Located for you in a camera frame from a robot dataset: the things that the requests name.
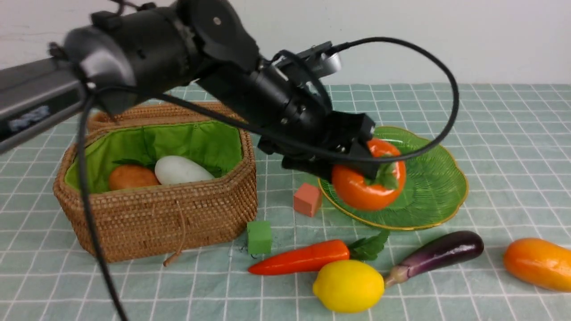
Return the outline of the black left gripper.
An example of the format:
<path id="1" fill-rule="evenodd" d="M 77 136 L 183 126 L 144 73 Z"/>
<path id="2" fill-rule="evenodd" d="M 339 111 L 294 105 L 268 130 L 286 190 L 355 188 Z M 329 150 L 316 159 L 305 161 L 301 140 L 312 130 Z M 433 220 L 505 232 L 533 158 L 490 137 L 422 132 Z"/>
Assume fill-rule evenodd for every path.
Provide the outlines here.
<path id="1" fill-rule="evenodd" d="M 244 76 L 243 118 L 261 136 L 259 148 L 283 157 L 282 167 L 308 173 L 332 183 L 335 165 L 348 166 L 375 179 L 378 163 L 368 143 L 374 124 L 364 114 L 339 112 L 324 98 L 310 93 L 279 74 L 261 67 Z"/>

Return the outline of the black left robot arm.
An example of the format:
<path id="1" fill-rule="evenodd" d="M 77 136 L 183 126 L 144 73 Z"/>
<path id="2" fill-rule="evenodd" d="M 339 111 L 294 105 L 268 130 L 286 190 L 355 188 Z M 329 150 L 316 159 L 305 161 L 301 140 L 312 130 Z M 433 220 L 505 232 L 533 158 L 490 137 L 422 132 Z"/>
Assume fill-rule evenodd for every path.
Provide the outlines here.
<path id="1" fill-rule="evenodd" d="M 329 42 L 301 55 L 283 50 L 273 64 L 261 55 L 230 2 L 178 0 L 135 13 L 95 12 L 49 57 L 1 71 L 1 152 L 99 103 L 122 114 L 151 97 L 196 82 L 261 136 L 282 165 L 332 180 L 336 165 L 373 179 L 369 116 L 337 112 L 319 79 L 334 57 Z"/>

